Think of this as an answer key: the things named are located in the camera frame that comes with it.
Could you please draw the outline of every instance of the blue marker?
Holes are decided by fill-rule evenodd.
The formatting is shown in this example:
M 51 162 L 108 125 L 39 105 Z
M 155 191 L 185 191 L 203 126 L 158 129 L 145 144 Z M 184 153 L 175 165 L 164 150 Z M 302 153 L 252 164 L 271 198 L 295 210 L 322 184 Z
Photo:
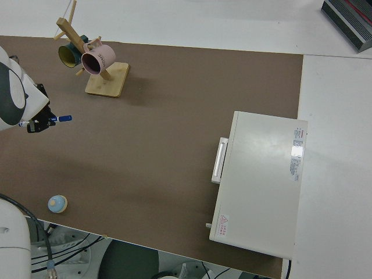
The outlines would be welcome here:
M 65 121 L 71 121 L 72 116 L 71 115 L 65 115 L 65 116 L 59 116 L 59 117 L 53 117 L 49 118 L 50 121 L 54 122 L 65 122 Z

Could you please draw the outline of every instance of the brown table mat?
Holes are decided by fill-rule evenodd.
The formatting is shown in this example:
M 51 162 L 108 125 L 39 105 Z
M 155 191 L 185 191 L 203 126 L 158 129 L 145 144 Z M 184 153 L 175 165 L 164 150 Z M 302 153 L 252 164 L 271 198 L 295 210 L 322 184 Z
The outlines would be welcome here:
M 58 58 L 65 40 L 4 37 L 57 123 L 0 133 L 0 191 L 43 220 L 280 278 L 282 260 L 209 240 L 220 137 L 235 110 L 296 118 L 302 55 L 109 42 L 131 69 L 119 99 L 84 92 L 89 75 Z M 65 195 L 61 214 L 47 201 Z

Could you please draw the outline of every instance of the pink mug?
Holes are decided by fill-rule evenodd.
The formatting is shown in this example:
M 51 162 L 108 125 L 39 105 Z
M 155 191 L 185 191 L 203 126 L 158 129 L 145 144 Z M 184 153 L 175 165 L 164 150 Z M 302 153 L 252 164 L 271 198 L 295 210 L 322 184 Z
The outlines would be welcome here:
M 108 45 L 102 45 L 99 39 L 84 44 L 83 48 L 85 53 L 81 56 L 81 62 L 91 74 L 101 74 L 115 62 L 114 50 Z

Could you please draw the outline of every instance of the wooden base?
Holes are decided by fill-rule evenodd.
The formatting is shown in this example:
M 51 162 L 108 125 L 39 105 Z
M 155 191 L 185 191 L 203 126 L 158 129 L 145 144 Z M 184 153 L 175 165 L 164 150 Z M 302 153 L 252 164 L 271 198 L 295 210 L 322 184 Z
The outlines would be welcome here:
M 86 93 L 91 95 L 118 98 L 124 86 L 129 72 L 128 63 L 115 62 L 106 69 L 111 75 L 111 80 L 104 80 L 100 75 L 91 75 L 89 78 Z

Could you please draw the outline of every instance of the dark green mug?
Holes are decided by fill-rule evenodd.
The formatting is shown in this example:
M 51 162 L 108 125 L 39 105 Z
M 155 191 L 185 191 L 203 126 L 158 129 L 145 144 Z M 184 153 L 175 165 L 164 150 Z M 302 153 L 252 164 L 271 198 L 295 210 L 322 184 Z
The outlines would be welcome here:
M 88 38 L 85 35 L 80 38 L 86 43 Z M 72 44 L 62 45 L 58 49 L 59 59 L 69 68 L 73 68 L 81 63 L 82 53 Z

